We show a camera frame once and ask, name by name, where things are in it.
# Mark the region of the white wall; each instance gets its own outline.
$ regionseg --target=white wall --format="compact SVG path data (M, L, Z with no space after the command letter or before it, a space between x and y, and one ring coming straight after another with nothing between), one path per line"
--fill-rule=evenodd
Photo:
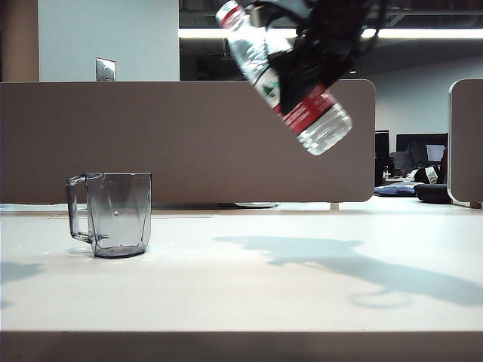
M118 81L178 81L178 0L38 0L40 81L95 81L95 58Z
M397 133L446 133L449 88L462 78L483 78L483 57L388 72L369 77L376 85L376 129Z

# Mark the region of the red bottle label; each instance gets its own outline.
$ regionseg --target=red bottle label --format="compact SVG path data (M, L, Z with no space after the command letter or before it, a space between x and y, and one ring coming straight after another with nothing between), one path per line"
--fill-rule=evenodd
M279 115L295 134L300 134L335 103L336 100L332 95L322 84L319 84L290 113L287 115L279 113Z
M255 81L254 86L292 132L297 135L317 121L337 102L322 84L318 84L294 109L287 115L283 115L280 112L278 74L273 69L267 68Z

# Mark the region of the beige partition wall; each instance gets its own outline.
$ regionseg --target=beige partition wall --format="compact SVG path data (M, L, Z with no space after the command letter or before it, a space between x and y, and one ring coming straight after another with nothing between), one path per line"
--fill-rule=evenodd
M331 89L350 134L309 154L246 82L1 84L2 202L65 202L70 176L152 171L154 202L365 201L372 83Z
M482 96L483 79L463 79L450 90L448 191L458 201L483 201Z
M38 81L38 1L0 1L2 81Z

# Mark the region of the ceiling light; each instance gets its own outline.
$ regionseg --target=ceiling light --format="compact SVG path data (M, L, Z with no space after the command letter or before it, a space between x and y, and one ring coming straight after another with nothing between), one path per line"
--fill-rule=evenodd
M371 38L375 29L366 29L362 38ZM483 39L483 29L381 29L386 39Z
M180 38L216 39L226 38L227 29L182 28L178 29ZM295 29L271 29L278 36L295 38ZM375 29L366 29L362 38L371 38ZM483 29L381 29L379 38L386 39L483 39Z
M229 30L227 29L203 29L203 28L181 28L178 29L180 38L189 39L220 39L226 38ZM271 29L270 32L285 38L295 38L295 29Z

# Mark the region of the wall outlet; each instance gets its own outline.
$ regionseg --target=wall outlet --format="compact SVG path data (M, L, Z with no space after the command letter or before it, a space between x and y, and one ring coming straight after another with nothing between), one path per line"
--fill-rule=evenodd
M96 58L96 80L115 81L115 61Z

